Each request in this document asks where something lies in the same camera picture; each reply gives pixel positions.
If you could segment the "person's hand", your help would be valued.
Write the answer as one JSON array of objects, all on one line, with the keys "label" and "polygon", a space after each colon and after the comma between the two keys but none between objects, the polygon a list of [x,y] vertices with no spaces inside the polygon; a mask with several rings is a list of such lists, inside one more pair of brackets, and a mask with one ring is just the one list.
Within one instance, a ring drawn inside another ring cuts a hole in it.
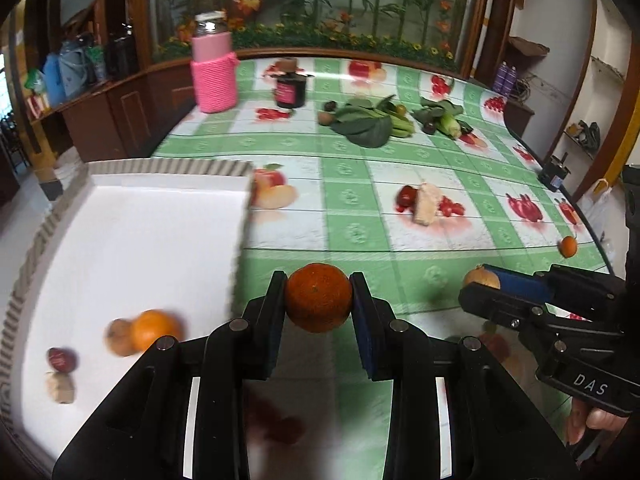
[{"label": "person's hand", "polygon": [[626,425],[626,417],[618,417],[600,408],[593,408],[582,400],[573,399],[565,422],[565,437],[569,445],[577,444],[588,429],[604,432],[602,448],[607,448]]}]

